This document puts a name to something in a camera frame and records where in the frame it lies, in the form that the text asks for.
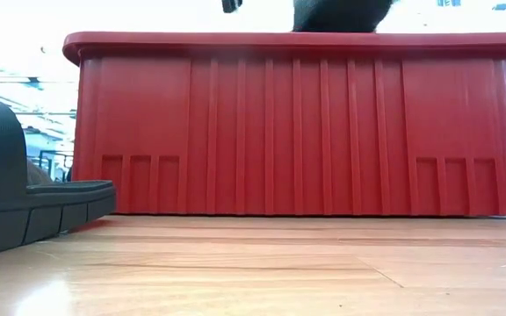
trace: container lip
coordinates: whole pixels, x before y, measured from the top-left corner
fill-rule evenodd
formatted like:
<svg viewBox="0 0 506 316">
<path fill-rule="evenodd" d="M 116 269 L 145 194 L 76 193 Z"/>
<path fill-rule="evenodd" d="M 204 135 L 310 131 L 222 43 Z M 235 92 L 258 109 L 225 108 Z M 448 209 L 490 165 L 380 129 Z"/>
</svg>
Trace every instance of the container lip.
<svg viewBox="0 0 506 316">
<path fill-rule="evenodd" d="M 74 64 L 81 62 L 85 48 L 282 48 L 283 50 L 327 49 L 368 52 L 447 53 L 455 49 L 506 50 L 506 32 L 453 34 L 375 34 L 375 33 L 238 33 L 238 32 L 75 32 L 64 40 L 64 56 Z"/>
</svg>

